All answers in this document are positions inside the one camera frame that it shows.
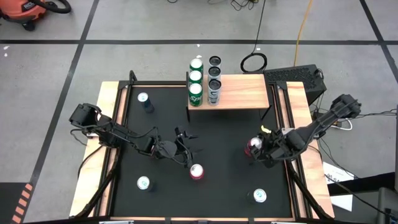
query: green soda can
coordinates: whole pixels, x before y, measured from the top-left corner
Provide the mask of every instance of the green soda can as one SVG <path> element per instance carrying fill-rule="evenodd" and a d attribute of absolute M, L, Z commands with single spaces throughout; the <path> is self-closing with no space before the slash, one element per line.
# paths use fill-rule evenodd
<path fill-rule="evenodd" d="M 203 100 L 203 90 L 201 85 L 194 83 L 189 86 L 189 103 L 192 106 L 200 106 Z"/>
<path fill-rule="evenodd" d="M 202 82 L 202 76 L 199 71 L 192 71 L 189 73 L 189 85 L 192 85 L 194 83 L 201 84 Z"/>
<path fill-rule="evenodd" d="M 189 72 L 199 71 L 203 76 L 203 62 L 199 58 L 195 58 L 189 64 Z"/>

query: black table surface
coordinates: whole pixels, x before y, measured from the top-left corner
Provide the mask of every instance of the black table surface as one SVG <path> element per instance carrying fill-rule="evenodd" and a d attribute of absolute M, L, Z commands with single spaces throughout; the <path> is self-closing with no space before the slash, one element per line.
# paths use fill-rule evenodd
<path fill-rule="evenodd" d="M 263 164 L 250 165 L 244 154 L 248 140 L 261 124 L 276 128 L 274 110 L 263 122 L 259 110 L 191 111 L 186 117 L 185 88 L 134 87 L 131 92 L 127 126 L 145 133 L 157 126 L 163 140 L 174 141 L 176 126 L 182 126 L 198 139 L 186 140 L 191 151 L 203 149 L 194 162 L 205 170 L 204 178 L 195 181 L 189 170 L 168 159 L 155 160 L 138 154 L 131 146 L 123 147 L 121 171 L 115 186 L 112 216 L 115 217 L 292 217 L 285 166 L 271 169 Z M 145 113 L 137 96 L 146 92 L 155 111 Z M 156 183 L 154 192 L 137 187 L 140 176 Z M 246 194 L 264 189 L 267 200 L 250 204 Z"/>

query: small wooden platform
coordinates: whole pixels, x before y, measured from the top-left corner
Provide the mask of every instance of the small wooden platform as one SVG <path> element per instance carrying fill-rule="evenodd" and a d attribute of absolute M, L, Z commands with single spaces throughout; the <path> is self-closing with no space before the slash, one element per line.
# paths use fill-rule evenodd
<path fill-rule="evenodd" d="M 266 109 L 269 107 L 266 83 L 263 74 L 222 75 L 220 103 L 210 106 L 208 98 L 208 75 L 203 76 L 203 103 L 192 106 L 188 100 L 189 110 L 233 110 L 233 109 Z"/>

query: gray floor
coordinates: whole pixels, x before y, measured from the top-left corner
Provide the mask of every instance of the gray floor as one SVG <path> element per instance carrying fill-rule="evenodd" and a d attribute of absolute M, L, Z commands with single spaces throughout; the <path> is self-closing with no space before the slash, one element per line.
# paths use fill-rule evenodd
<path fill-rule="evenodd" d="M 1 20 L 0 40 L 80 40 L 95 1 L 70 0 L 73 13 L 48 13 L 34 32 Z M 87 39 L 255 39 L 262 3 L 237 12 L 229 2 L 99 0 Z M 398 2 L 366 3 L 384 40 L 398 40 Z M 307 4 L 268 0 L 259 38 L 296 39 Z M 314 1 L 302 39 L 377 40 L 359 0 Z M 78 44 L 54 43 L 0 44 L 0 182 L 30 181 Z M 268 57 L 268 69 L 293 65 L 294 45 L 258 47 Z M 68 118 L 78 103 L 96 102 L 102 81 L 125 80 L 130 69 L 140 80 L 183 80 L 197 55 L 219 55 L 223 73 L 241 73 L 240 61 L 252 49 L 245 44 L 84 45 L 25 222 L 68 217 L 84 151 L 69 135 Z M 398 46 L 388 49 L 398 59 Z M 312 63 L 323 70 L 328 88 L 322 108 L 342 93 L 357 98 L 363 113 L 398 103 L 398 84 L 379 45 L 301 45 L 297 65 Z M 249 62 L 251 68 L 258 65 L 256 59 Z M 352 131 L 330 129 L 324 140 L 335 160 L 359 177 L 391 172 L 395 125 L 393 117 L 357 119 Z"/>

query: stacked cans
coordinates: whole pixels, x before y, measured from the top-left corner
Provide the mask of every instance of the stacked cans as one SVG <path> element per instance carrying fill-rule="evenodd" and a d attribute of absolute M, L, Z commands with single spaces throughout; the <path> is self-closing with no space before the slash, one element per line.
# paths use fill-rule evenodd
<path fill-rule="evenodd" d="M 195 58 L 190 63 L 189 73 L 189 101 L 192 106 L 200 106 L 203 101 L 203 62 Z M 221 59 L 212 56 L 209 59 L 208 81 L 208 104 L 218 105 L 221 90 Z"/>

